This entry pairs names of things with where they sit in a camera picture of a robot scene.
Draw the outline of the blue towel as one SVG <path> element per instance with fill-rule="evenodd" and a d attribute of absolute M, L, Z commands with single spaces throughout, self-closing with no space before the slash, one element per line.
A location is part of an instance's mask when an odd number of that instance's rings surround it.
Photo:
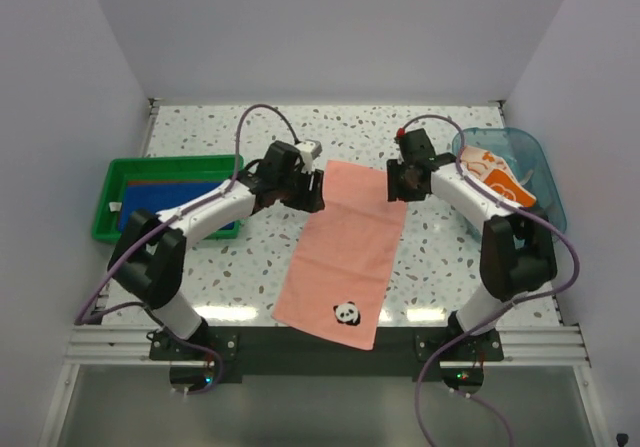
<path fill-rule="evenodd" d="M 129 216 L 136 210 L 151 213 L 170 209 L 194 200 L 219 187 L 204 184 L 145 185 L 125 187 L 117 230 L 122 232 Z"/>

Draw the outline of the pink panda towel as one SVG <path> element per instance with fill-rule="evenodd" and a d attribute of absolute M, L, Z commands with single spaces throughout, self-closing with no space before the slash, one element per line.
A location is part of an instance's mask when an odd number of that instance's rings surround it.
<path fill-rule="evenodd" d="M 342 161 L 328 163 L 323 199 L 302 230 L 272 317 L 369 351 L 407 206 L 388 200 L 384 172 Z"/>

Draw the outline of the brown towel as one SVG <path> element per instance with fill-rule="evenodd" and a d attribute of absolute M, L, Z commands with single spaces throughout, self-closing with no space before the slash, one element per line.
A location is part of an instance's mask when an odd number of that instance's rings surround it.
<path fill-rule="evenodd" d="M 183 184 L 204 184 L 204 185 L 214 185 L 217 186 L 220 184 L 220 181 L 215 180 L 202 180 L 202 179 L 139 179 L 139 180 L 127 180 L 126 187 L 132 186 L 145 186 L 145 185 L 183 185 Z"/>

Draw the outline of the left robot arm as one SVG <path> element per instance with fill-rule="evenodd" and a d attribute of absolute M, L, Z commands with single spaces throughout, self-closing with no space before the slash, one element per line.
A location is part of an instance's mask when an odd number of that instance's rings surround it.
<path fill-rule="evenodd" d="M 226 225 L 280 202 L 294 210 L 324 209 L 324 171 L 314 167 L 322 151 L 316 140 L 275 141 L 218 187 L 173 208 L 134 211 L 108 264 L 108 277 L 139 300 L 171 336 L 185 359 L 208 353 L 209 326 L 181 293 L 184 261 L 195 244 Z"/>

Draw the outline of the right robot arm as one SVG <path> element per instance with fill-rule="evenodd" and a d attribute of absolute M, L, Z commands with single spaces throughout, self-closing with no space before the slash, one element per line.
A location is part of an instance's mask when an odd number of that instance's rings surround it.
<path fill-rule="evenodd" d="M 536 197 L 500 156 L 475 146 L 435 151 L 422 129 L 397 131 L 399 157 L 386 164 L 391 202 L 434 196 L 454 207 L 481 235 L 480 284 L 448 319 L 442 344 L 468 359 L 492 330 L 492 315 L 557 275 L 551 226 Z"/>

